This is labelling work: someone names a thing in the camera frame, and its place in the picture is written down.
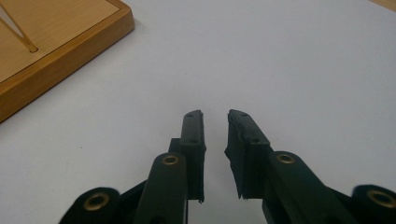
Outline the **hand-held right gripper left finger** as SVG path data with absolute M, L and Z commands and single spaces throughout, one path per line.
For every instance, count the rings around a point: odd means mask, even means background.
M 183 117 L 181 135 L 171 139 L 169 151 L 186 158 L 188 198 L 203 203 L 206 146 L 204 114 L 201 110 L 191 111 Z

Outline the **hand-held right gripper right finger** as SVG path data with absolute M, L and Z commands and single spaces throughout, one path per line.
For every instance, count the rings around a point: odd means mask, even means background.
M 228 124 L 225 155 L 230 161 L 238 197 L 262 199 L 267 180 L 264 166 L 273 151 L 270 141 L 246 112 L 231 109 Z

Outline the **wooden picture frame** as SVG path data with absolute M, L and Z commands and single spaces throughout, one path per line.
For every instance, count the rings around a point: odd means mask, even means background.
M 0 0 L 0 123 L 133 29 L 122 0 Z

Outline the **white paper sheet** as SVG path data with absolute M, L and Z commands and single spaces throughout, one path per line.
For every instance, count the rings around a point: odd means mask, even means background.
M 367 0 L 125 0 L 135 28 L 0 123 L 0 224 L 59 224 L 82 193 L 126 191 L 201 110 L 205 200 L 189 224 L 264 224 L 237 195 L 228 112 L 327 186 L 396 191 L 396 12 Z

